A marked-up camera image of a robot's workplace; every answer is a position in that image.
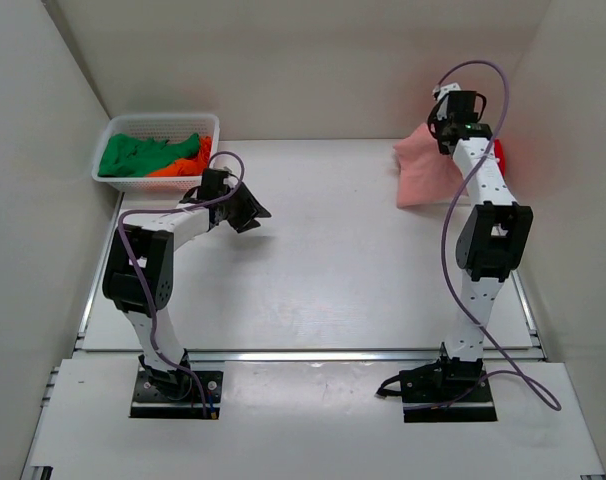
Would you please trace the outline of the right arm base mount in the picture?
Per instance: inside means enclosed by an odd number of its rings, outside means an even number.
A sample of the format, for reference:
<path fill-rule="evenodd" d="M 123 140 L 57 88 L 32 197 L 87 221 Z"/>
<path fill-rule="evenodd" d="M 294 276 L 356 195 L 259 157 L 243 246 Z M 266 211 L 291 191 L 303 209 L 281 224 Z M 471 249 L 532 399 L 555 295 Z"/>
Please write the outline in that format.
<path fill-rule="evenodd" d="M 487 423 L 498 420 L 481 359 L 462 361 L 441 351 L 429 364 L 401 370 L 376 391 L 402 401 L 406 423 Z"/>

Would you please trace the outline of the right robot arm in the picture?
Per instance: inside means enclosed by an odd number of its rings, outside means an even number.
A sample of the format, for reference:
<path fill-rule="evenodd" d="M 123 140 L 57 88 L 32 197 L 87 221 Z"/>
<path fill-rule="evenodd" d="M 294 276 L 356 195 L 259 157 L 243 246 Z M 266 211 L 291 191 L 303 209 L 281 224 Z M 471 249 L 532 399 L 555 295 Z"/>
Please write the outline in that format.
<path fill-rule="evenodd" d="M 450 401 L 483 375 L 483 330 L 498 293 L 520 264 L 533 212 L 517 202 L 504 180 L 496 141 L 482 122 L 486 97 L 456 83 L 437 87 L 434 97 L 428 129 L 439 152 L 450 156 L 461 172 L 471 205 L 455 246 L 462 271 L 457 323 L 431 376 L 435 395 Z"/>

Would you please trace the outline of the pink t-shirt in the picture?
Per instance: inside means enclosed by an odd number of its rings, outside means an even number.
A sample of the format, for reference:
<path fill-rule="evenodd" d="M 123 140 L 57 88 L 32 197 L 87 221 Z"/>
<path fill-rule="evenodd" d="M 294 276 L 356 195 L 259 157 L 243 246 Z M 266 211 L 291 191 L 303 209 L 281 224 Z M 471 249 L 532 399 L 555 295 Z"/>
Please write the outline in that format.
<path fill-rule="evenodd" d="M 454 161 L 439 152 L 426 123 L 393 146 L 397 162 L 396 206 L 415 206 L 451 201 L 463 182 Z"/>

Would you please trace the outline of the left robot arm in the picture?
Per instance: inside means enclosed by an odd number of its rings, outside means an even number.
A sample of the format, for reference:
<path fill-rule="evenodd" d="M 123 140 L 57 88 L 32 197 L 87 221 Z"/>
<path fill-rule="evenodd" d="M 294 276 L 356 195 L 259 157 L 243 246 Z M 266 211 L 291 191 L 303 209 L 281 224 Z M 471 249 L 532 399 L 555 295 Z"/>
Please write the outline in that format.
<path fill-rule="evenodd" d="M 118 220 L 102 291 L 131 323 L 147 381 L 171 401 L 181 401 L 203 385 L 193 373 L 169 316 L 174 254 L 222 223 L 241 234 L 260 226 L 271 213 L 243 181 L 226 170 L 207 168 L 201 183 L 176 207 L 130 210 Z"/>

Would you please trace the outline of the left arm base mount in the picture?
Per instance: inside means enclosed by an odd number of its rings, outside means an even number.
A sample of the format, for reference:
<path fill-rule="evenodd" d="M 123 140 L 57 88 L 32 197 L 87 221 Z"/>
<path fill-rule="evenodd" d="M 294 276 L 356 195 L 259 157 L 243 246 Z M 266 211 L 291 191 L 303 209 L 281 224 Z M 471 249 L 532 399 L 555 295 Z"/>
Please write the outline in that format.
<path fill-rule="evenodd" d="M 134 419 L 218 420 L 221 414 L 224 372 L 194 370 L 204 396 L 193 378 L 180 372 L 181 384 L 171 385 L 138 369 L 129 417 Z"/>

